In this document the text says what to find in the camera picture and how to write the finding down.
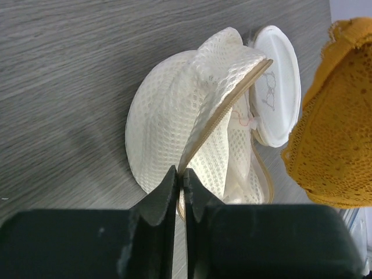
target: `white plastic disc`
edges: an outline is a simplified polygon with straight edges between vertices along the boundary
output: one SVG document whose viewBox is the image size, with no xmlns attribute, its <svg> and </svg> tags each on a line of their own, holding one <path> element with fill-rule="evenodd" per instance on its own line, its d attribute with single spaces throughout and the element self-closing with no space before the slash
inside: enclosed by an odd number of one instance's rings
<svg viewBox="0 0 372 279">
<path fill-rule="evenodd" d="M 276 26 L 261 29 L 253 46 L 274 60 L 249 93 L 253 114 L 259 117 L 258 140 L 280 147 L 288 141 L 301 105 L 296 53 L 288 37 Z"/>
</svg>

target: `white mesh bag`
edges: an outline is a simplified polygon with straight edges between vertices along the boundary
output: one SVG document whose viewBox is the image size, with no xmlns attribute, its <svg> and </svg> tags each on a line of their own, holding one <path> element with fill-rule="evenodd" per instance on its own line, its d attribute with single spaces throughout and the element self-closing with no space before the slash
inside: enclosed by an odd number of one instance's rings
<svg viewBox="0 0 372 279">
<path fill-rule="evenodd" d="M 252 152 L 257 121 L 250 114 L 248 88 L 271 62 L 227 28 L 197 51 L 154 67 L 127 119 L 126 150 L 137 183 L 149 193 L 171 165 L 179 174 L 190 167 L 226 202 L 269 202 L 270 179 Z M 183 216 L 183 195 L 179 205 Z"/>
</svg>

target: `gray wood surface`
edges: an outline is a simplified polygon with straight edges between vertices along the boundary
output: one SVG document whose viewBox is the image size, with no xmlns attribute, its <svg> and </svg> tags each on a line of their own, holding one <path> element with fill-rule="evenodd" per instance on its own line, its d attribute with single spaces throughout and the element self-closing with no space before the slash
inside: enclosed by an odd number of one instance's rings
<svg viewBox="0 0 372 279">
<path fill-rule="evenodd" d="M 2 0 L 0 223 L 29 208 L 128 208 L 144 191 L 124 148 L 131 100 L 157 63 L 231 26 L 245 39 L 279 26 L 298 55 L 303 94 L 331 23 L 326 0 Z M 259 147 L 275 202 L 308 202 L 279 150 Z M 174 278 L 185 278 L 176 222 Z"/>
</svg>

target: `mustard yellow lace fabric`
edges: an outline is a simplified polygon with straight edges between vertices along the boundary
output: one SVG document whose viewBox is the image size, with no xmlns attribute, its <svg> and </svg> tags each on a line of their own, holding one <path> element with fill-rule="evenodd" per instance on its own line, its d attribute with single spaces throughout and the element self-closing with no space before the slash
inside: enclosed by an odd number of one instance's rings
<svg viewBox="0 0 372 279">
<path fill-rule="evenodd" d="M 282 158 L 317 203 L 372 206 L 372 19 L 335 23 Z"/>
</svg>

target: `printed logo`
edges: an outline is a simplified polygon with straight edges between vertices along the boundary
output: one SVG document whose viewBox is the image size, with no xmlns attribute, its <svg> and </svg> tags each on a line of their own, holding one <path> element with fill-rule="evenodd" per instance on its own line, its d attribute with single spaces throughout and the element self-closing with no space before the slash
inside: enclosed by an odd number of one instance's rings
<svg viewBox="0 0 372 279">
<path fill-rule="evenodd" d="M 277 86 L 277 82 L 274 73 L 271 71 L 264 73 L 262 76 L 266 80 L 267 92 L 266 99 L 262 99 L 261 101 L 275 111 L 275 87 Z"/>
</svg>

